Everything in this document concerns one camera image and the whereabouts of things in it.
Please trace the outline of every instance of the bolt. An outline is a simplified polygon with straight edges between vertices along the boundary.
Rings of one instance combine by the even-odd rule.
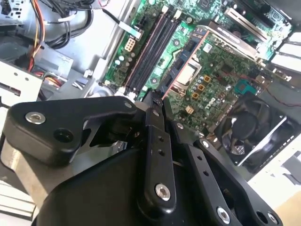
[[[220,219],[222,219],[222,221],[225,224],[230,224],[230,217],[229,214],[222,208],[222,207],[218,207],[217,210],[217,215],[220,217]]]
[[[177,126],[180,128],[180,129],[184,129],[184,126],[182,124],[180,124],[179,122],[177,123]]]
[[[45,116],[39,112],[29,112],[25,115],[25,119],[36,125],[43,124],[46,121]]]
[[[126,107],[128,107],[128,108],[132,108],[132,105],[129,104],[128,102],[124,102],[124,105],[125,105]]]
[[[203,143],[203,145],[204,145],[206,148],[209,147],[209,144],[208,144],[206,141],[203,141],[202,143]]]
[[[155,116],[159,117],[159,113],[156,110],[152,110],[152,112],[154,113]]]
[[[163,184],[156,185],[155,191],[156,191],[157,196],[159,198],[161,198],[162,200],[164,200],[164,201],[170,200],[170,191],[165,185],[163,185]]]
[[[274,224],[276,224],[276,225],[278,224],[278,221],[277,221],[277,219],[274,217],[273,214],[268,213],[268,217],[273,221]]]
[[[191,17],[188,17],[188,18],[186,19],[186,22],[187,22],[188,24],[190,24],[190,23],[192,22],[192,18],[191,18]]]

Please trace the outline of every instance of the green circuit board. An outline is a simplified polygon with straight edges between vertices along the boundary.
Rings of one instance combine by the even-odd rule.
[[[147,18],[147,24],[145,25],[143,36],[130,53],[125,50],[125,45],[130,35],[128,33],[125,34],[119,48],[117,49],[116,55],[112,60],[112,64],[110,65],[104,81],[109,82],[111,88],[113,89],[121,87],[124,84],[125,78],[135,63],[136,57],[142,50],[148,36],[151,33],[151,29],[156,21],[156,18],[160,14],[164,5],[172,6],[175,9],[181,10],[184,15],[190,16],[193,19],[193,23],[190,25],[183,21],[177,32],[175,32],[174,36],[172,37],[172,40],[187,40],[190,35],[189,31],[193,30],[194,26],[203,19],[213,19],[218,16],[219,19],[217,23],[223,25],[226,29],[235,27],[235,24],[223,14],[225,7],[223,6],[222,2],[223,1],[221,0],[142,0],[139,8],[137,9],[136,15],[132,20],[132,26],[135,26],[137,23],[139,23],[143,17]],[[250,0],[249,2],[256,5],[256,2],[254,1]],[[268,29],[258,22],[255,23],[257,23],[258,27],[265,31],[269,36],[269,40],[266,43],[258,45],[258,51],[260,52],[261,58],[268,60],[273,55],[276,48],[281,44],[282,40],[288,36],[292,26],[290,24],[285,25],[284,18],[273,9],[269,12],[269,14],[267,14],[267,17],[271,18],[275,23],[275,26],[272,29]],[[188,32],[179,33],[181,27],[188,29]],[[248,36],[246,39],[252,41],[253,37]],[[173,49],[170,47],[170,45],[167,48],[171,50],[171,53],[173,52]],[[116,65],[114,62],[119,60],[120,56],[124,57],[125,60],[122,61],[120,65]]]
[[[258,8],[261,6],[256,2],[254,3],[254,1],[250,0],[250,2]],[[224,28],[230,30],[230,28],[236,26],[229,18],[224,16],[225,8],[221,0],[142,0],[133,18],[132,27],[143,18],[147,18],[147,24],[144,26],[142,38],[136,42],[131,52],[126,51],[126,44],[130,35],[126,33],[121,41],[103,80],[111,89],[117,90],[124,86],[124,81],[135,65],[135,60],[138,58],[148,37],[151,35],[156,18],[164,5],[174,7],[174,11],[176,9],[182,11],[182,14],[186,17],[182,19],[158,63],[153,68],[137,97],[139,100],[143,98],[148,88],[156,89],[158,87],[162,77],[175,61],[183,46],[188,42],[190,34],[200,20],[213,19],[218,16],[217,22]],[[258,27],[269,36],[269,40],[258,45],[257,48],[262,59],[270,59],[275,49],[292,29],[290,24],[285,24],[284,18],[276,11],[271,10],[266,16],[273,20],[275,26],[272,29],[268,29],[258,23]],[[187,17],[191,17],[193,22],[187,23]],[[248,36],[246,40],[252,41],[253,37]],[[268,73],[273,77],[272,72],[262,69],[256,62],[241,55],[233,54],[233,51],[225,48],[222,43],[217,42],[216,37],[212,34],[206,38],[196,52],[194,61],[201,66],[201,69],[196,77],[190,81],[187,90],[181,95],[169,91],[168,97],[171,101],[175,119],[204,134],[212,133],[218,122],[230,110],[241,94],[239,86],[244,86],[245,89],[247,86],[253,93],[257,92],[258,87],[255,84],[248,84],[241,78],[242,76],[256,69],[257,73],[259,70],[263,70],[266,74]],[[203,90],[198,89],[200,85],[204,87]]]

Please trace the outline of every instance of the blue component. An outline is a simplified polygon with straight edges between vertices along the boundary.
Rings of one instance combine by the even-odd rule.
[[[253,86],[251,86],[250,83],[245,79],[239,80],[234,90],[236,93],[241,95],[244,95],[246,92],[256,94],[256,89]]]

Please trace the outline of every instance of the sticker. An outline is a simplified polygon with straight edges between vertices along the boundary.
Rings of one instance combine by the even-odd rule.
[[[204,48],[203,48],[203,50],[204,50],[206,53],[209,53],[211,49],[212,49],[212,45],[210,45],[209,43],[206,43],[206,45],[205,45]]]

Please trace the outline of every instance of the black fan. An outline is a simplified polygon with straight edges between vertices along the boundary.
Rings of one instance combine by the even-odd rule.
[[[255,172],[299,130],[297,122],[247,92],[214,133],[235,165],[243,162],[249,172]]]
[[[215,134],[227,152],[236,146],[244,147],[244,154],[264,139],[272,129],[270,107],[258,98],[238,100]]]

